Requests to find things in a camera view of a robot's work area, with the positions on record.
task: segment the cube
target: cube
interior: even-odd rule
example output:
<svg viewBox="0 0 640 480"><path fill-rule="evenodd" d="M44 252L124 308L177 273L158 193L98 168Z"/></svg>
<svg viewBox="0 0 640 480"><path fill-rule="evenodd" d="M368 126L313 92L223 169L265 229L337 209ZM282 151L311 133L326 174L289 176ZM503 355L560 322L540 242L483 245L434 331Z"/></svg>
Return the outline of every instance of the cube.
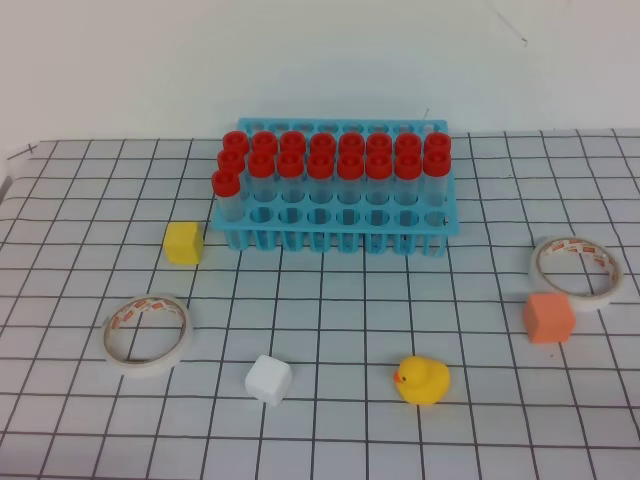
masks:
<svg viewBox="0 0 640 480"><path fill-rule="evenodd" d="M576 317L564 293L534 293L524 307L524 326L531 343L566 342Z"/></svg>
<svg viewBox="0 0 640 480"><path fill-rule="evenodd" d="M275 407L291 385L291 367L267 355L260 355L244 379L247 393Z"/></svg>
<svg viewBox="0 0 640 480"><path fill-rule="evenodd" d="M198 222L170 222L162 244L170 263L197 265L203 249L202 231Z"/></svg>

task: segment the test tube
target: test tube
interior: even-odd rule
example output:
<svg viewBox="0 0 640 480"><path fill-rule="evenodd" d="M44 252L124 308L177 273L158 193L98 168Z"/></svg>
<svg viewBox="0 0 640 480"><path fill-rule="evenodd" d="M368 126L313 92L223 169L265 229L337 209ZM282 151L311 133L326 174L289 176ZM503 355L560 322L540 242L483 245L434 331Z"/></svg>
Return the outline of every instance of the test tube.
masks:
<svg viewBox="0 0 640 480"><path fill-rule="evenodd" d="M384 205L389 201L393 164L391 154L374 153L367 155L367 201L372 205Z"/></svg>
<svg viewBox="0 0 640 480"><path fill-rule="evenodd" d="M424 140L424 153L431 150L440 150L451 153L451 137L446 133L433 132Z"/></svg>
<svg viewBox="0 0 640 480"><path fill-rule="evenodd" d="M316 133L309 141L311 153L328 153L332 158L336 155L336 139L330 133Z"/></svg>
<svg viewBox="0 0 640 480"><path fill-rule="evenodd" d="M249 153L249 138L244 132L235 130L222 137L222 148L224 150L238 150L242 155Z"/></svg>
<svg viewBox="0 0 640 480"><path fill-rule="evenodd" d="M396 157L403 153L417 153L420 155L421 152L422 140L415 133L401 133L396 138Z"/></svg>
<svg viewBox="0 0 640 480"><path fill-rule="evenodd" d="M211 177L211 184L224 219L229 222L240 220L244 216L244 205L238 174L228 169L218 170Z"/></svg>
<svg viewBox="0 0 640 480"><path fill-rule="evenodd" d="M278 155L278 173L280 174L280 193L289 203L298 203L304 198L304 161L296 152L281 152Z"/></svg>
<svg viewBox="0 0 640 480"><path fill-rule="evenodd" d="M280 137L280 151L292 151L304 155L307 152L307 139L301 132L283 133Z"/></svg>
<svg viewBox="0 0 640 480"><path fill-rule="evenodd" d="M374 153L386 153L391 155L393 152L393 140L383 132L372 133L367 137L367 155Z"/></svg>
<svg viewBox="0 0 640 480"><path fill-rule="evenodd" d="M396 194L399 205L413 205L418 201L422 159L417 153L402 153L396 157Z"/></svg>
<svg viewBox="0 0 640 480"><path fill-rule="evenodd" d="M358 203L362 196L362 176L364 175L364 159L361 154L347 152L338 159L338 200L345 205ZM342 223L353 225L356 223L355 210L346 209Z"/></svg>
<svg viewBox="0 0 640 480"><path fill-rule="evenodd" d="M312 153L307 160L307 174L311 178L309 198L314 203L327 203L333 197L333 156Z"/></svg>
<svg viewBox="0 0 640 480"><path fill-rule="evenodd" d="M253 196L259 202L270 202L276 198L275 162L273 155L262 150L249 155L249 173Z"/></svg>
<svg viewBox="0 0 640 480"><path fill-rule="evenodd" d="M251 148L256 150L265 150L271 155L277 155L278 153L278 139L273 132L263 130L256 133L251 138Z"/></svg>
<svg viewBox="0 0 640 480"><path fill-rule="evenodd" d="M444 204L447 193L447 178L451 171L451 154L446 151L431 150L424 159L425 201L432 207Z"/></svg>
<svg viewBox="0 0 640 480"><path fill-rule="evenodd" d="M241 195L243 199L246 199L249 196L249 188L244 155L239 150L222 150L218 153L218 168L231 170L238 175Z"/></svg>
<svg viewBox="0 0 640 480"><path fill-rule="evenodd" d="M338 149L340 154L353 152L358 155L364 155L364 137L356 132L345 133L340 137Z"/></svg>

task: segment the toy duck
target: toy duck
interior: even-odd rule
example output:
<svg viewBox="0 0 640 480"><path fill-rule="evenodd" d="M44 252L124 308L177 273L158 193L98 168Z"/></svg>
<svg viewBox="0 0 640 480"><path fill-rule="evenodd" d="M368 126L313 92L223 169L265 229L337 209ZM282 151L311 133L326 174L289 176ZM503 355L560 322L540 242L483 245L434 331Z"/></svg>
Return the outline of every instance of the toy duck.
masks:
<svg viewBox="0 0 640 480"><path fill-rule="evenodd" d="M412 405L439 402L451 383L449 368L444 363L416 356L402 361L393 380L400 396Z"/></svg>

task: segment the white backdrop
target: white backdrop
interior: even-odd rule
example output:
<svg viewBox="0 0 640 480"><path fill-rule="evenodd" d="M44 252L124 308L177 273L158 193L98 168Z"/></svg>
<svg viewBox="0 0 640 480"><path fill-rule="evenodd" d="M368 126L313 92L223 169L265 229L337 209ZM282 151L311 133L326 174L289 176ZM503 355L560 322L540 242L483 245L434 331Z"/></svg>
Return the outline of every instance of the white backdrop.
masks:
<svg viewBox="0 0 640 480"><path fill-rule="evenodd" d="M635 0L0 6L5 150L218 136L246 115L427 114L456 130L640 126Z"/></svg>

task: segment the red test tube cap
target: red test tube cap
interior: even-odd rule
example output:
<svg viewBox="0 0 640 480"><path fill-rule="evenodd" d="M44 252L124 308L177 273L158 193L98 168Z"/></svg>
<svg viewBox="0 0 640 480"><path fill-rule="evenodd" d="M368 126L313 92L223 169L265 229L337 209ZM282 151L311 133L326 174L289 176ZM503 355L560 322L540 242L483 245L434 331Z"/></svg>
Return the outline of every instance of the red test tube cap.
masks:
<svg viewBox="0 0 640 480"><path fill-rule="evenodd" d="M278 139L273 132L262 131L251 137L251 148L254 150L265 150L271 155L278 153Z"/></svg>
<svg viewBox="0 0 640 480"><path fill-rule="evenodd" d="M402 153L422 153L422 140L419 135L411 132L405 132L396 138L396 155Z"/></svg>
<svg viewBox="0 0 640 480"><path fill-rule="evenodd" d="M239 150L222 150L218 154L218 168L231 170L240 175L244 172L244 155Z"/></svg>
<svg viewBox="0 0 640 480"><path fill-rule="evenodd" d="M396 175L402 180L415 180L422 173L422 159L418 153L403 153L396 157Z"/></svg>
<svg viewBox="0 0 640 480"><path fill-rule="evenodd" d="M340 153L355 152L364 155L364 137L356 132L345 133L340 137Z"/></svg>
<svg viewBox="0 0 640 480"><path fill-rule="evenodd" d="M268 152L258 150L249 155L249 173L252 177L267 178L276 171L273 155Z"/></svg>
<svg viewBox="0 0 640 480"><path fill-rule="evenodd" d="M280 152L278 155L278 173L284 178L296 178L304 173L302 155L294 151Z"/></svg>
<svg viewBox="0 0 640 480"><path fill-rule="evenodd" d="M425 153L429 150L441 150L451 153L451 137L442 132L430 133L424 140Z"/></svg>
<svg viewBox="0 0 640 480"><path fill-rule="evenodd" d="M243 155L249 153L249 138L247 134L239 130L229 132L222 137L222 148L225 150L238 150Z"/></svg>
<svg viewBox="0 0 640 480"><path fill-rule="evenodd" d="M338 159L338 176L345 180L358 180L364 175L364 159L356 152L346 152Z"/></svg>
<svg viewBox="0 0 640 480"><path fill-rule="evenodd" d="M294 151L304 155L307 151L307 139L301 132L285 132L280 137L280 151Z"/></svg>
<svg viewBox="0 0 640 480"><path fill-rule="evenodd" d="M218 197L233 197L240 192L240 179L238 174L231 170L218 170L211 177L213 193Z"/></svg>
<svg viewBox="0 0 640 480"><path fill-rule="evenodd" d="M316 133L309 141L311 153L328 153L331 156L336 154L336 139L330 133Z"/></svg>
<svg viewBox="0 0 640 480"><path fill-rule="evenodd" d="M365 172L367 173L367 177L373 178L374 180L389 178L393 173L391 155L381 152L367 155Z"/></svg>
<svg viewBox="0 0 640 480"><path fill-rule="evenodd" d="M311 178L324 180L333 175L333 155L327 152L316 152L307 159L307 173Z"/></svg>
<svg viewBox="0 0 640 480"><path fill-rule="evenodd" d="M430 177L444 177L451 171L451 154L431 150L424 156L424 173Z"/></svg>
<svg viewBox="0 0 640 480"><path fill-rule="evenodd" d="M367 155L372 153L388 153L393 152L393 140L383 132L372 133L367 137Z"/></svg>

